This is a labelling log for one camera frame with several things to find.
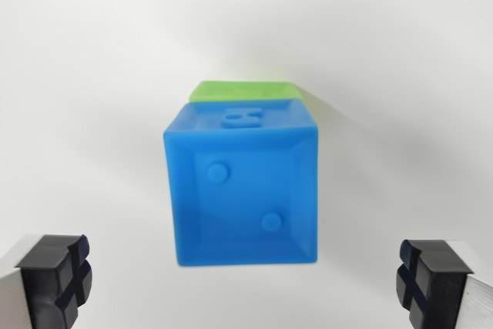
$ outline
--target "green cube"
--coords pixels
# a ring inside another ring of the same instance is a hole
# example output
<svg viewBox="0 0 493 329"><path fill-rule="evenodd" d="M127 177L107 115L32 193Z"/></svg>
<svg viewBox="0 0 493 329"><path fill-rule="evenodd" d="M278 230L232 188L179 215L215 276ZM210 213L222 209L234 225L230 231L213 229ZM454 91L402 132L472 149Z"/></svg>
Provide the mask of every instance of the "green cube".
<svg viewBox="0 0 493 329"><path fill-rule="evenodd" d="M202 81L190 96L190 102L264 99L303 99L303 96L291 82L230 81Z"/></svg>

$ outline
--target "white wall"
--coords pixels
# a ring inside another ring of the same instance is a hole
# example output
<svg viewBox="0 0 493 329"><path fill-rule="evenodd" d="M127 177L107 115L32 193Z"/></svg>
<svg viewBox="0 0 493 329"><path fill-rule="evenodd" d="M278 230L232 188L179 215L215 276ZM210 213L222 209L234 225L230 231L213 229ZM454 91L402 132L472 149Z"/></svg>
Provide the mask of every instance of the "white wall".
<svg viewBox="0 0 493 329"><path fill-rule="evenodd" d="M492 1L0 0L0 251L85 233L78 329L411 327L404 238L493 264ZM161 135L203 79L305 90L317 264L177 267Z"/></svg>

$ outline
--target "blue cube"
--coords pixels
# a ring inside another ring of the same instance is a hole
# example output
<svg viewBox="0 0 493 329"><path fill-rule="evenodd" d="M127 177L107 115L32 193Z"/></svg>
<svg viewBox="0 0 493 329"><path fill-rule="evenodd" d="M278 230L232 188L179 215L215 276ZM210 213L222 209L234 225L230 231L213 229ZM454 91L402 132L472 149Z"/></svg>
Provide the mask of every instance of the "blue cube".
<svg viewBox="0 0 493 329"><path fill-rule="evenodd" d="M180 265L317 260L318 129L299 99L189 103L164 140Z"/></svg>

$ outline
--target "black rubber pad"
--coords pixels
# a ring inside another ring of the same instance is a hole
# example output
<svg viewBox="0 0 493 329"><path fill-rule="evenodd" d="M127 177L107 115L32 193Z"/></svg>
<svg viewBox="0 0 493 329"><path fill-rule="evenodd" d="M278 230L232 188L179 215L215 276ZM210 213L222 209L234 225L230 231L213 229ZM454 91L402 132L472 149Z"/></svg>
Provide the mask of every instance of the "black rubber pad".
<svg viewBox="0 0 493 329"><path fill-rule="evenodd" d="M471 269L444 240L405 240L397 296L414 329L454 329Z"/></svg>
<svg viewBox="0 0 493 329"><path fill-rule="evenodd" d="M32 329L72 327L91 290L88 255L84 235L45 235L19 262Z"/></svg>

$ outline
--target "toy block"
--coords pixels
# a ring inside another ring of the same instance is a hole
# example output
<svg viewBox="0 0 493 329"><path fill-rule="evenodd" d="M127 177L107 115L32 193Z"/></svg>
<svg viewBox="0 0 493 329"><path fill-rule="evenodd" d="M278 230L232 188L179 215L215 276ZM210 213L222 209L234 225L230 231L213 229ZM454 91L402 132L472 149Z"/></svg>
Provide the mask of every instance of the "toy block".
<svg viewBox="0 0 493 329"><path fill-rule="evenodd" d="M202 81L192 92L190 102L238 100L303 99L291 82Z"/></svg>
<svg viewBox="0 0 493 329"><path fill-rule="evenodd" d="M317 125L299 99L186 104L164 133L183 266L317 259Z"/></svg>

